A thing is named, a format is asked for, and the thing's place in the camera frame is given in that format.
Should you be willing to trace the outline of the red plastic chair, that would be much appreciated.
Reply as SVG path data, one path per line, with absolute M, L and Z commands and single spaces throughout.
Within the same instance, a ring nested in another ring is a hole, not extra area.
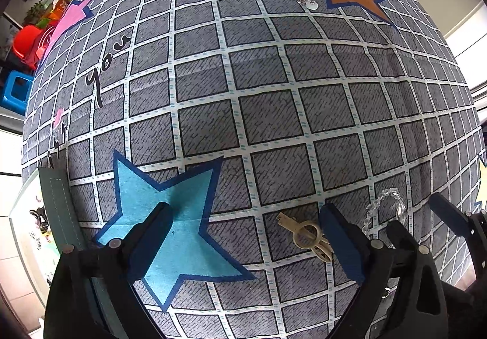
M 58 23 L 49 21 L 45 28 L 30 24 L 15 35 L 12 50 L 23 64 L 32 70 L 37 69 Z

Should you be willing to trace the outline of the beige wooden hair clip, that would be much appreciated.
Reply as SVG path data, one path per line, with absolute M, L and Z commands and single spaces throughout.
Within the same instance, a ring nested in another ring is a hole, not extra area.
M 314 253 L 325 263 L 333 261 L 334 250 L 317 223 L 311 220 L 297 222 L 284 213 L 279 213 L 277 222 L 291 232 L 292 241 L 299 249 Z

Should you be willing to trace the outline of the white jewelry tray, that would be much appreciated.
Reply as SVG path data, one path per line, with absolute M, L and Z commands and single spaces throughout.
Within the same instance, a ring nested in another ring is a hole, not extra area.
M 49 221 L 43 234 L 29 210 L 44 207 Z M 62 247 L 71 243 L 86 248 L 104 225 L 94 185 L 73 184 L 65 169 L 27 169 L 27 179 L 7 212 L 13 260 L 1 267 L 2 295 L 29 337 L 42 338 L 50 287 Z

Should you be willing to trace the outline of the grey checked star tablecloth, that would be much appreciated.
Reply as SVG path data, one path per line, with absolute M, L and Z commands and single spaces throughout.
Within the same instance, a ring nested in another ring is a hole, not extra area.
M 176 256 L 195 270 L 135 283 L 166 337 L 325 337 L 357 287 L 277 222 L 314 221 L 325 201 L 377 239 L 405 204 L 440 277 L 465 272 L 466 243 L 427 201 L 438 191 L 474 210 L 485 147 L 417 0 L 76 1 L 83 20 L 34 78 L 22 176 L 52 166 L 92 183 L 104 220 L 94 245 L 124 237 L 174 177 L 217 159 L 207 237 L 252 274 L 219 281 L 233 267 L 176 221 Z

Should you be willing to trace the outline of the blue plastic stool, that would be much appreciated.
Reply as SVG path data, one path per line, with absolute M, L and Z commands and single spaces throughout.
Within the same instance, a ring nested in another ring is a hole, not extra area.
M 1 92 L 1 106 L 24 116 L 33 81 L 31 75 L 16 70 L 11 71 Z

